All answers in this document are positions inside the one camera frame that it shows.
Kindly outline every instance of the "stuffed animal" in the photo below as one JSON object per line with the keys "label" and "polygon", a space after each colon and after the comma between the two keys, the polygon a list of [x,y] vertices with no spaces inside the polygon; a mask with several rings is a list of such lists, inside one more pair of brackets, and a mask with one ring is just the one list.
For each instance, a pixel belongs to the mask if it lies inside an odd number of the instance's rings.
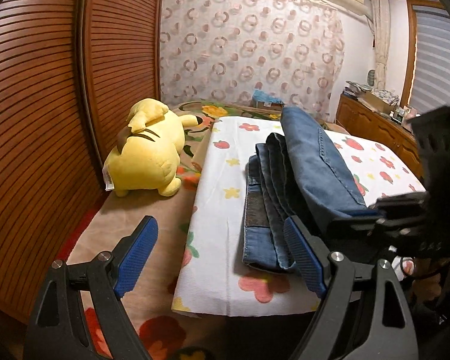
{"label": "stuffed animal", "polygon": [[154,99],[133,105],[128,126],[103,165],[103,177],[119,197],[129,190],[154,190],[172,196],[182,182],[176,177],[185,144],[184,127],[199,124],[194,115],[177,116]]}

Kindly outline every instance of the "wooden window frame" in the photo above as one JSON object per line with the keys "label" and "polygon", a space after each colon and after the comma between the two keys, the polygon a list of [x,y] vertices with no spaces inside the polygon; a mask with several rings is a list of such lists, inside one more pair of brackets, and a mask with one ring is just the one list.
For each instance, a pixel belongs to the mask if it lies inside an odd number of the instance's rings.
{"label": "wooden window frame", "polygon": [[416,62],[416,13],[413,5],[422,7],[432,7],[445,9],[440,1],[436,0],[407,0],[408,9],[408,62],[406,66],[405,82],[403,85],[402,99],[400,106],[403,108],[408,105],[412,93],[413,79],[415,75]]}

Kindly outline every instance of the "striped blind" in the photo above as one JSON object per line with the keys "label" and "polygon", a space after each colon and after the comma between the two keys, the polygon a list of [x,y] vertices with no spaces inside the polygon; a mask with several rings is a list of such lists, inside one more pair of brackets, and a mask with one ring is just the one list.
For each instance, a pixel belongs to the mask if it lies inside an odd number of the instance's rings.
{"label": "striped blind", "polygon": [[419,114],[450,105],[450,16],[414,5],[417,21],[416,67],[409,105]]}

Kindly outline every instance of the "wardrobe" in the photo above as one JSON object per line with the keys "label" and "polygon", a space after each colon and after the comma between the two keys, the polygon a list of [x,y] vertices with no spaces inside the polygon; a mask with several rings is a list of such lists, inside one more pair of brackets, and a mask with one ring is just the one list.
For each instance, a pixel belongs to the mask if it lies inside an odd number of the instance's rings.
{"label": "wardrobe", "polygon": [[158,99],[160,4],[0,0],[0,309],[24,323],[130,107]]}

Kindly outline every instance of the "beige curtain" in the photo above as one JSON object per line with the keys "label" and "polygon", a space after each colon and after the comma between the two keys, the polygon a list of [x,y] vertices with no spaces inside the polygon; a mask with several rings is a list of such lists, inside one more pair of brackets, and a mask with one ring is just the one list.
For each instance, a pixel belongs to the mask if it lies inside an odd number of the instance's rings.
{"label": "beige curtain", "polygon": [[255,89],[329,118],[344,58],[337,10],[311,0],[163,0],[161,99],[251,105]]}
{"label": "beige curtain", "polygon": [[388,0],[372,0],[375,35],[375,87],[385,89],[388,50],[390,48],[390,4]]}

